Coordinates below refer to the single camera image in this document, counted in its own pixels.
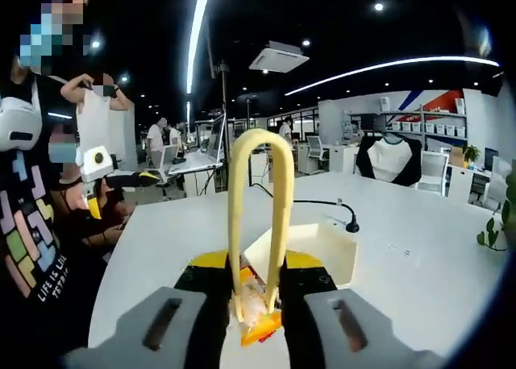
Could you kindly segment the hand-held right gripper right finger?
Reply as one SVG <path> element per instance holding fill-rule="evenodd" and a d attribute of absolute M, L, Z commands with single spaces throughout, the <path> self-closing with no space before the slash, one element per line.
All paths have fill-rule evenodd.
<path fill-rule="evenodd" d="M 322 262 L 286 254 L 280 270 L 281 322 L 292 368 L 440 368 L 431 350 L 413 350 L 390 318 L 351 289 L 336 287 Z"/>

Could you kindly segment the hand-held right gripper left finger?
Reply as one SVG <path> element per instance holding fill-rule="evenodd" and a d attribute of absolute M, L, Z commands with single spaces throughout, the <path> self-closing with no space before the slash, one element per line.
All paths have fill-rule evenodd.
<path fill-rule="evenodd" d="M 66 368 L 217 368 L 233 289 L 227 251 L 192 259 L 173 287 L 127 310 L 114 334 L 64 357 Z"/>

